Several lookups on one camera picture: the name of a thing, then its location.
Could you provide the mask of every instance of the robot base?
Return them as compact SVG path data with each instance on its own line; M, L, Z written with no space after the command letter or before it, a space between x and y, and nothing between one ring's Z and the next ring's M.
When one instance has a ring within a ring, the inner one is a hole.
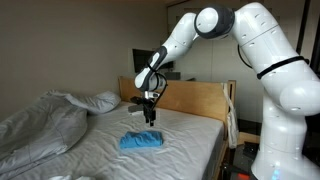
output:
M320 168L302 155L304 116L281 110L265 91L263 118L260 146L251 166L254 176L259 180L318 180Z
M320 169L302 154L288 154L260 144L256 159L251 167L259 180L318 180Z

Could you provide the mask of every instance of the pillow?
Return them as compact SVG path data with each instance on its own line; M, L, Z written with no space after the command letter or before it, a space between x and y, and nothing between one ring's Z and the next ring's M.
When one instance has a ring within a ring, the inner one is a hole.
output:
M89 114L103 114L114 109L121 101L121 98L110 91L98 94L93 97L75 96L66 92L49 91L51 95L63 96L71 104L87 109Z

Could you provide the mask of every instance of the wooden furniture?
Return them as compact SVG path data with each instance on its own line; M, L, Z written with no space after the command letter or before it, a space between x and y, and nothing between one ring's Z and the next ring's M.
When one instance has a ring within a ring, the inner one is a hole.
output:
M130 98L141 96L132 78L119 77L119 87L122 101L130 102ZM228 81L228 94L232 102L235 99L235 88L236 82ZM228 146L227 115L229 112L221 83L169 80L166 92L157 107L221 120L225 133L223 148L220 152L219 164L221 164ZM219 167L219 165L216 166L214 179L218 178Z

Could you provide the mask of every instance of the wall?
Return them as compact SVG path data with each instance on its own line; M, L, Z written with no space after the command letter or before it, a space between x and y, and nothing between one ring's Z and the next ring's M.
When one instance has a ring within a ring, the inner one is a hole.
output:
M169 31L186 12L199 12L211 4L239 9L254 0L192 0L168 10ZM292 47L296 49L302 19L304 0L260 0L278 20ZM188 54L176 62L175 71L182 76L196 77L198 81L237 80L236 108L238 118L262 122L263 86L257 80L253 70L247 68L240 60L237 42L232 37L219 41L198 39Z
M318 20L320 15L320 1L310 0L310 8L305 29L305 36L303 39L301 55L307 59L311 59L314 40L317 33Z
M163 1L2 0L0 121L50 89L118 92L132 48L167 37Z

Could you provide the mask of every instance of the black band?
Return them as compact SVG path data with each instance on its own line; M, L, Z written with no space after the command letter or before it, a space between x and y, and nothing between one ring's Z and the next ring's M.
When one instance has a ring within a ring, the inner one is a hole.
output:
M306 61L307 64L309 64L309 60L308 59L304 59L303 56L296 56L296 57L292 57L280 62L277 62L275 64L272 64L270 67L268 67L267 69L263 70L262 72L260 72L259 74L257 74L257 78L261 79L262 76L266 75L267 73L269 73L270 71L277 69L278 67L284 66L286 64L295 62L295 61L300 61L300 60L304 60Z

